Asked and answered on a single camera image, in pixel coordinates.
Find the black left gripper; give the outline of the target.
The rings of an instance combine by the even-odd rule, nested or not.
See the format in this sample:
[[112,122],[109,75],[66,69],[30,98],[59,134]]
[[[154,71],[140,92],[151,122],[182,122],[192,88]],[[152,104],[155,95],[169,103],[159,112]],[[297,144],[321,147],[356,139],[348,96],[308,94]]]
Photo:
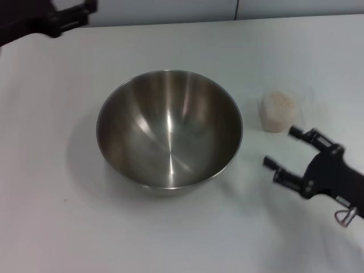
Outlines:
[[63,32],[85,26],[97,11],[97,1],[87,0],[60,11],[50,0],[1,0],[1,46],[30,34],[58,38]]

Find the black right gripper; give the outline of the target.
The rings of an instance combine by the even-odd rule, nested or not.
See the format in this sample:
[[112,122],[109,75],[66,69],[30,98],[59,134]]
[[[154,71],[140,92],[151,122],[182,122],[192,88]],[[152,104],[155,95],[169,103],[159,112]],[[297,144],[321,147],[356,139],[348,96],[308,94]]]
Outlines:
[[363,174],[345,163],[345,149],[339,144],[332,145],[317,129],[304,132],[297,126],[291,126],[288,135],[320,152],[308,165],[303,178],[265,156],[263,165],[274,172],[273,182],[301,194],[306,199],[315,195],[327,195],[362,218]]

